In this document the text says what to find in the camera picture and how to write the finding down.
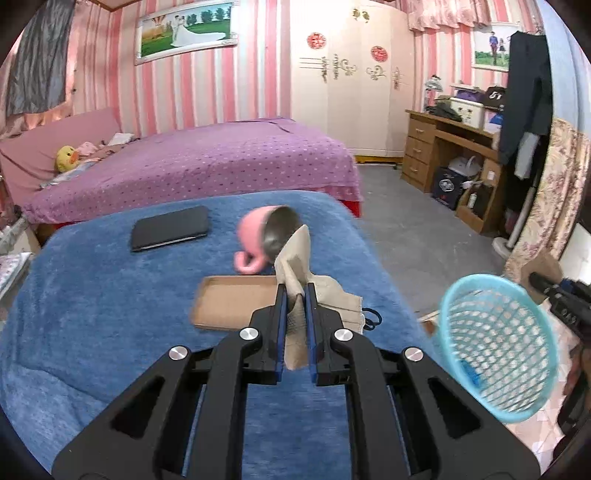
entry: wardrobe door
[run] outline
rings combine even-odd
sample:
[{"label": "wardrobe door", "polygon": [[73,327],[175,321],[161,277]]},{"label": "wardrobe door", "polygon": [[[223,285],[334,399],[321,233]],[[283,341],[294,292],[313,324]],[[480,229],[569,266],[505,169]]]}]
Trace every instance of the wardrobe door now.
[{"label": "wardrobe door", "polygon": [[390,128],[393,10],[389,5],[369,0],[361,3],[359,134],[353,147],[357,155],[389,156],[387,140]]},{"label": "wardrobe door", "polygon": [[330,27],[328,79],[328,135],[348,148],[358,143],[361,128],[361,17],[360,0],[330,0],[325,24]]},{"label": "wardrobe door", "polygon": [[331,75],[330,29],[326,19],[332,7],[332,0],[297,0],[290,6],[291,117],[325,134],[329,131],[328,81]]},{"label": "wardrobe door", "polygon": [[395,8],[391,21],[390,112],[387,138],[388,156],[403,157],[408,134],[408,114],[414,96],[414,34],[408,29],[408,15]]}]

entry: gray curtain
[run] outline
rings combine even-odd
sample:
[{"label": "gray curtain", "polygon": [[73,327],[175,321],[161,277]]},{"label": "gray curtain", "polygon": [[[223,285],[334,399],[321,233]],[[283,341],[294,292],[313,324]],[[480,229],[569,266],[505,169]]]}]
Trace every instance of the gray curtain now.
[{"label": "gray curtain", "polygon": [[42,113],[66,100],[75,0],[47,0],[27,24],[8,79],[6,116]]}]

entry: gray floor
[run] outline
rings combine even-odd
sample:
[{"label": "gray floor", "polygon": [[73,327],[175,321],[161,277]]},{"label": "gray floor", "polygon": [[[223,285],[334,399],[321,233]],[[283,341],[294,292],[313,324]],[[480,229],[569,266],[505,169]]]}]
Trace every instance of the gray floor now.
[{"label": "gray floor", "polygon": [[502,261],[492,238],[478,235],[439,204],[400,179],[391,166],[359,165],[363,227],[384,268],[419,315],[438,308],[447,288],[473,273],[496,273]]}]

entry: framed wedding photo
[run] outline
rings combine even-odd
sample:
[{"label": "framed wedding photo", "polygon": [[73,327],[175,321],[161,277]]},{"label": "framed wedding photo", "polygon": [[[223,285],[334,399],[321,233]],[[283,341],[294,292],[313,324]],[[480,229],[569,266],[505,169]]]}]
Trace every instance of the framed wedding photo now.
[{"label": "framed wedding photo", "polygon": [[491,22],[472,31],[472,68],[509,71],[511,35],[521,31],[519,23]]},{"label": "framed wedding photo", "polygon": [[203,0],[138,20],[135,64],[238,43],[238,0]]}]

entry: mug handle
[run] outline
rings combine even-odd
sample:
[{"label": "mug handle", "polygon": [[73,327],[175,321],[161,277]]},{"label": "mug handle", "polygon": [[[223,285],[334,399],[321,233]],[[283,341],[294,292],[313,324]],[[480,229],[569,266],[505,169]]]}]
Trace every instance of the mug handle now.
[{"label": "mug handle", "polygon": [[243,275],[256,275],[266,265],[267,259],[263,255],[249,260],[249,255],[246,252],[236,252],[234,254],[234,267]]}]

